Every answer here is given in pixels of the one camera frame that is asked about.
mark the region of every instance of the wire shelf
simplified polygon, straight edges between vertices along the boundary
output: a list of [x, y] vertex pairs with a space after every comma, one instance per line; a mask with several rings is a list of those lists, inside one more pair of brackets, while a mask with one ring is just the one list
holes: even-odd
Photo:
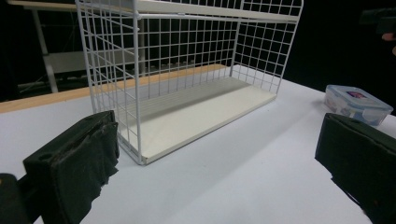
[[303, 8], [302, 0], [76, 3], [93, 110], [116, 112], [120, 144], [139, 164], [274, 100]]

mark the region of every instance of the plastic container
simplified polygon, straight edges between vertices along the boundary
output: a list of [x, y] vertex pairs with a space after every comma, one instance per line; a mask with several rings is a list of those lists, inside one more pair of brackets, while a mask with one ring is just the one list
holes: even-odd
[[355, 87], [328, 85], [324, 104], [335, 114], [358, 119], [373, 127], [393, 111], [393, 107]]

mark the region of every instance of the table surface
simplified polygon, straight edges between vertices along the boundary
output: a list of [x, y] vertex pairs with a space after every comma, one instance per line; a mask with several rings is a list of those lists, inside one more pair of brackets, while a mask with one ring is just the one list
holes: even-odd
[[[122, 151], [81, 223], [371, 223], [314, 158], [323, 98], [283, 80], [269, 105], [152, 164]], [[91, 113], [88, 96], [1, 113], [0, 171], [21, 178], [24, 158]], [[396, 137], [396, 117], [378, 130]]]

